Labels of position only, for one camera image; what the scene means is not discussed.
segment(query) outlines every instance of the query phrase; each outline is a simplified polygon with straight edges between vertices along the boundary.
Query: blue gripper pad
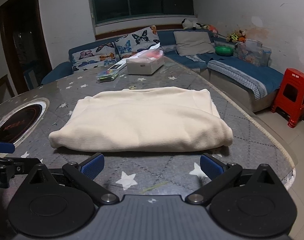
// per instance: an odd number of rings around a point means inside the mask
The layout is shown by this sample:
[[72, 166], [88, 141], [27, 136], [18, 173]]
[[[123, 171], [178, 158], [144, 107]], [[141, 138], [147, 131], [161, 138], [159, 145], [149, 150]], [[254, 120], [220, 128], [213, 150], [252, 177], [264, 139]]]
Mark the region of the blue gripper pad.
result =
[[0, 142], [0, 153], [14, 153], [15, 149], [12, 143]]
[[103, 154], [100, 154], [98, 156], [94, 155], [85, 162], [87, 163], [81, 167], [81, 173], [94, 180], [95, 177], [98, 176], [104, 168], [104, 156]]
[[222, 166], [205, 155], [201, 155], [200, 168], [211, 180], [224, 173]]

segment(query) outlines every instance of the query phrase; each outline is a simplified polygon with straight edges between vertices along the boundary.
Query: sofa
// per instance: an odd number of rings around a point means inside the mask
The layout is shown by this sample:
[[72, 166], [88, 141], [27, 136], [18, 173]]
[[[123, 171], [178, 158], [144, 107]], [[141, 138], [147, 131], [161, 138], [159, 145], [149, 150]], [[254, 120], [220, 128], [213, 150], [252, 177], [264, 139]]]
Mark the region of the sofa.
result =
[[[279, 75], [278, 79], [276, 79], [276, 81], [273, 81], [275, 83], [273, 87], [276, 89], [274, 91], [270, 92], [268, 95], [265, 95], [263, 98], [258, 100], [254, 96], [254, 93], [251, 89], [243, 86], [242, 84], [229, 78], [228, 76], [224, 75], [223, 73], [220, 73], [218, 71], [208, 68], [209, 61], [207, 61], [207, 60], [193, 61], [187, 57], [180, 56], [176, 51], [176, 40], [175, 40], [175, 36], [173, 33], [174, 31], [183, 31], [183, 30], [176, 29], [176, 30], [157, 31], [157, 35], [159, 36], [160, 44], [163, 48], [164, 55], [166, 57], [169, 57], [172, 60], [174, 60], [194, 71], [199, 72], [202, 77], [204, 77], [206, 80], [211, 82], [214, 86], [218, 87], [220, 90], [225, 92], [227, 95], [234, 98], [237, 101], [237, 103], [240, 103], [241, 105], [243, 105], [244, 107], [246, 107], [248, 110], [250, 110], [253, 113], [271, 106], [271, 104], [277, 94], [278, 87], [281, 83], [282, 74], [277, 73], [277, 75]], [[220, 39], [220, 38], [215, 38], [213, 36], [213, 33], [209, 32], [207, 30], [184, 30], [184, 31], [207, 32], [209, 34], [209, 38], [210, 38], [211, 42], [214, 42], [215, 39], [216, 40]], [[59, 64], [53, 71], [51, 71], [42, 80], [42, 84], [47, 84], [47, 83], [55, 81], [59, 78], [63, 78], [65, 76], [73, 74], [72, 62], [73, 62], [74, 53], [76, 53], [78, 51], [82, 51], [82, 50], [91, 50], [100, 45], [110, 43], [110, 42], [115, 42], [119, 38], [121, 38], [121, 36], [98, 40], [98, 41], [95, 41], [92, 43], [84, 44], [82, 46], [71, 48], [69, 50], [69, 61]], [[216, 55], [216, 54], [212, 55], [209, 53], [205, 53], [205, 54], [208, 54], [208, 55], [206, 55], [206, 57], [208, 57], [209, 60], [212, 59], [211, 58], [212, 56]], [[238, 61], [240, 64], [244, 63], [240, 59], [235, 58], [235, 60]], [[271, 68], [269, 68], [267, 70], [276, 72], [276, 70], [273, 70]], [[258, 68], [257, 71], [264, 71], [264, 69]]]

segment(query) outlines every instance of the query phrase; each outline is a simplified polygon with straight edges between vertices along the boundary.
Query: red plastic stool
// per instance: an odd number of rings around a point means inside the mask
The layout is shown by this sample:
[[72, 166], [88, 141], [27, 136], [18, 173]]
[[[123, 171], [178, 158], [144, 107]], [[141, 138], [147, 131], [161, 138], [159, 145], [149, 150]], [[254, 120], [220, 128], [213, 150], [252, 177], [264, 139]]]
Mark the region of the red plastic stool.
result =
[[277, 107], [289, 115], [287, 125], [294, 128], [304, 114], [304, 73], [295, 68], [286, 69], [271, 111], [274, 113]]

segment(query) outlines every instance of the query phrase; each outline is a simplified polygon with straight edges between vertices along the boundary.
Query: butterfly pillow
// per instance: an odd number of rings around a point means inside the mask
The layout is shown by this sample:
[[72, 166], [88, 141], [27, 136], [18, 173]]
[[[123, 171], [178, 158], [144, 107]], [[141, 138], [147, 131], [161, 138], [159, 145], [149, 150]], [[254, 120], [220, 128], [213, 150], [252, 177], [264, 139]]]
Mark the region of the butterfly pillow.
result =
[[120, 57], [130, 57], [159, 43], [155, 25], [122, 36], [115, 41]]
[[74, 72], [110, 65], [118, 61], [119, 55], [115, 53], [115, 45], [113, 42], [72, 54]]

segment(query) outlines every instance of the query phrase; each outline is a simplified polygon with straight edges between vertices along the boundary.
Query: green plate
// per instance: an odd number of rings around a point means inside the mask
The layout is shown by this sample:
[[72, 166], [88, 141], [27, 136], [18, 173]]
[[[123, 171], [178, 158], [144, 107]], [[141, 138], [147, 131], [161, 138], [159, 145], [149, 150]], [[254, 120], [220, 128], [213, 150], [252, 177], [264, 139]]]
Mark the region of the green plate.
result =
[[215, 47], [215, 53], [220, 56], [232, 56], [234, 49], [230, 47], [218, 46]]

